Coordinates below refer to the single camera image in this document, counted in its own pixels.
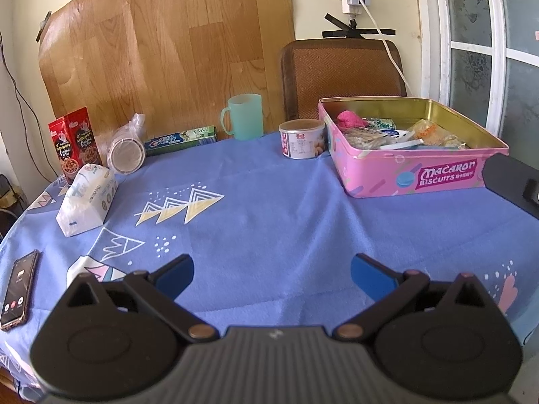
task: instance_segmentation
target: wall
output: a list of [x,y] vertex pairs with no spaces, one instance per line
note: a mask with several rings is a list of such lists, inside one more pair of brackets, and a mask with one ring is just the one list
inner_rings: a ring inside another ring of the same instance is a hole
[[[296,39],[321,38],[322,31],[336,27],[324,19],[326,13],[348,24],[348,16],[343,15],[341,0],[292,0]],[[397,45],[401,55],[403,70],[412,92],[421,93],[421,30],[417,0],[371,0],[369,7],[380,28],[395,29],[396,36],[385,36]],[[366,13],[356,18],[358,28],[373,28]],[[365,35],[376,39],[377,35]]]
[[[18,77],[15,65],[12,40],[13,0],[0,0],[0,30],[2,31],[6,63],[15,78]],[[0,65],[0,173],[7,176],[13,185],[20,185],[30,200],[34,199],[47,185],[36,171],[25,145],[24,127],[19,105],[11,79]],[[30,146],[36,152],[36,141],[30,137]]]
[[[71,0],[13,0],[12,3],[12,56],[16,72],[18,85],[27,100],[33,105],[34,110],[41,122],[44,131],[46,146],[49,158],[55,160],[56,154],[48,138],[47,124],[53,120],[54,115],[50,105],[49,97],[42,82],[38,66],[39,46],[35,39],[39,31],[39,24],[44,19],[48,10],[56,11]],[[346,16],[341,11],[340,0],[293,0],[294,6],[294,26],[297,39],[308,39],[321,37],[323,30],[332,30],[335,27],[324,19],[326,13],[348,23]],[[8,11],[0,5],[0,11]],[[397,30],[396,37],[386,37],[392,40],[398,47],[403,67],[411,87],[412,93],[409,95],[420,95],[421,85],[421,41],[417,0],[372,0],[371,12],[381,28],[394,28]],[[358,27],[372,28],[371,21],[366,14],[357,18]],[[5,131],[5,127],[0,123],[0,129]],[[39,133],[36,125],[30,129],[32,142],[39,141]],[[19,141],[18,147],[21,151],[25,146]],[[34,153],[39,154],[38,147]],[[45,158],[41,155],[38,160],[39,165],[45,171]]]

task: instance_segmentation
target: white cable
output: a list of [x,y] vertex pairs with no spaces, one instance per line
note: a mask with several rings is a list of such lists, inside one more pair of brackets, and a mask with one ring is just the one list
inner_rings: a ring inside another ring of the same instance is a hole
[[364,1],[363,1],[363,0],[359,0],[359,2],[360,2],[361,5],[363,6],[363,9],[365,9],[365,12],[366,12],[367,15],[369,16],[369,18],[371,18],[371,21],[373,22],[374,27],[375,27],[376,30],[378,31],[378,34],[380,35],[380,39],[381,39],[382,42],[384,43],[385,51],[387,51],[387,56],[389,56],[389,59],[390,59],[391,63],[392,63],[393,66],[397,69],[398,73],[400,74],[400,76],[401,76],[402,79],[404,80],[404,84],[405,84],[406,87],[408,88],[410,94],[413,94],[412,88],[410,88],[410,85],[408,85],[408,81],[406,80],[406,77],[404,77],[404,74],[403,74],[403,72],[401,71],[401,69],[399,68],[399,66],[397,65],[397,62],[395,62],[395,60],[393,59],[393,56],[391,55],[391,52],[389,51],[389,47],[387,46],[387,42],[386,42],[386,40],[384,39],[384,37],[382,36],[382,31],[379,29],[378,24],[376,24],[376,21],[374,20],[373,16],[371,15],[371,13],[370,13],[369,9],[367,8],[366,4],[364,3]]
[[10,216],[13,216],[15,218],[15,220],[17,220],[19,217],[17,217],[15,215],[15,213],[9,211],[8,209],[4,209],[4,208],[0,208],[0,213],[6,213],[6,214],[9,214]]

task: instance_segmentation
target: phone case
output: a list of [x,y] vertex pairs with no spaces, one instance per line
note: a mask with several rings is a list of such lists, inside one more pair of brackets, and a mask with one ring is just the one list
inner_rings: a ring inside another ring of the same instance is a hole
[[17,319],[15,319],[15,320],[13,320],[11,322],[8,322],[5,325],[0,325],[0,330],[2,330],[2,331],[9,331],[10,329],[12,329],[12,328],[14,328],[16,326],[24,325],[26,323],[26,321],[28,320],[28,308],[30,306],[29,294],[31,293],[32,288],[33,288],[33,286],[32,286],[32,284],[33,284],[33,276],[34,276],[34,273],[36,271],[37,260],[39,258],[39,251],[35,250],[34,252],[36,252],[36,257],[34,258],[32,269],[30,270],[30,276],[28,278],[28,293],[27,293],[28,301],[24,304],[23,314],[21,315],[21,317],[18,317]]

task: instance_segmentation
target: mug handle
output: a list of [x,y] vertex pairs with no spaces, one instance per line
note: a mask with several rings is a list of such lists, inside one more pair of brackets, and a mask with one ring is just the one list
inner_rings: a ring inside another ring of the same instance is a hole
[[228,106],[223,108],[223,110],[221,111],[221,126],[223,126],[223,130],[228,135],[234,135],[234,132],[229,132],[228,130],[226,130],[226,127],[225,127],[225,114],[226,114],[227,111],[230,112],[230,108]]

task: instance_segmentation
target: cereal box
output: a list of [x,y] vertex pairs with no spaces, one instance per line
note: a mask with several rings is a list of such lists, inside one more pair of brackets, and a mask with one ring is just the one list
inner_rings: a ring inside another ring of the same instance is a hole
[[49,123],[49,130],[68,183],[83,165],[102,165],[85,107]]

